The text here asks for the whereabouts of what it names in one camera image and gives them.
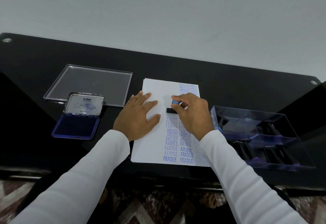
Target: patterned rug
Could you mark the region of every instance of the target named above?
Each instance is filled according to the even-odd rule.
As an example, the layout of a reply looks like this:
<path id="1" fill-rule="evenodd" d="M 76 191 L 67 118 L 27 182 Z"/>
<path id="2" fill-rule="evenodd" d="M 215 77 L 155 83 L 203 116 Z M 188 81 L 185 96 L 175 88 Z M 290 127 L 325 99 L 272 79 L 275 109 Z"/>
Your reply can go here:
<path id="1" fill-rule="evenodd" d="M 17 206 L 32 186 L 31 182 L 0 181 L 0 224 L 7 224 L 14 218 Z M 309 224 L 326 223 L 326 197 L 293 197 L 291 200 Z M 110 208 L 117 224 L 183 224 L 199 206 L 214 208 L 226 203 L 222 193 L 141 193 L 133 190 L 106 190 L 100 201 Z"/>

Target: blue ink pad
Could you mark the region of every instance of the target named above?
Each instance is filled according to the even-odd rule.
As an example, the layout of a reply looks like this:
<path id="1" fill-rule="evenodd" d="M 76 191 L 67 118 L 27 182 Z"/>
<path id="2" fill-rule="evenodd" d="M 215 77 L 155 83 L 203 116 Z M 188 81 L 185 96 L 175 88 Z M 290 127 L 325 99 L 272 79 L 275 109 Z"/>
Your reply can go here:
<path id="1" fill-rule="evenodd" d="M 58 138 L 90 140 L 94 137 L 103 107 L 102 95 L 71 93 L 64 114 L 51 135 Z"/>

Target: transparent acrylic lid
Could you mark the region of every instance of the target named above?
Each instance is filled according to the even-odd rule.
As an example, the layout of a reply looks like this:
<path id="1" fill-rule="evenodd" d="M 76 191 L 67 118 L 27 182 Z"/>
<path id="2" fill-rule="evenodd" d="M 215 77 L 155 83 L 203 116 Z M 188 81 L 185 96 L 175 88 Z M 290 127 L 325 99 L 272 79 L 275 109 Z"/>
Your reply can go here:
<path id="1" fill-rule="evenodd" d="M 103 95 L 103 105 L 123 107 L 131 77 L 132 72 L 68 64 L 43 98 L 64 102 L 72 92 L 86 92 Z"/>

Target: right hand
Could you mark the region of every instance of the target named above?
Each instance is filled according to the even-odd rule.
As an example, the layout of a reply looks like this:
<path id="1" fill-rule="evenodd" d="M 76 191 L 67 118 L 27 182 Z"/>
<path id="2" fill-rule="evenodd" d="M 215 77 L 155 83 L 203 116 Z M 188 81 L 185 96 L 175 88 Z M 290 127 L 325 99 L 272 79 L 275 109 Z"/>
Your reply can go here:
<path id="1" fill-rule="evenodd" d="M 172 95 L 174 101 L 182 102 L 181 105 L 172 104 L 171 107 L 179 114 L 185 129 L 200 141 L 208 132 L 214 130 L 212 119 L 205 99 L 195 94 L 187 93 L 180 96 Z"/>

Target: left hand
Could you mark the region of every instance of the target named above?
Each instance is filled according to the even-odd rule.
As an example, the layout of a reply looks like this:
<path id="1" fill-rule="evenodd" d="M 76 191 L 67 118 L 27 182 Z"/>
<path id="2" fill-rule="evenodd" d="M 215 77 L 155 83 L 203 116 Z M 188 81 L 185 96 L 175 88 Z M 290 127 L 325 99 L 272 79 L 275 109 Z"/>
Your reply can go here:
<path id="1" fill-rule="evenodd" d="M 156 114 L 149 121 L 146 119 L 147 112 L 158 103 L 154 100 L 144 104 L 151 95 L 150 92 L 143 95 L 143 91 L 136 96 L 132 95 L 113 124 L 113 130 L 123 133 L 129 142 L 147 135 L 160 121 L 160 114 Z"/>

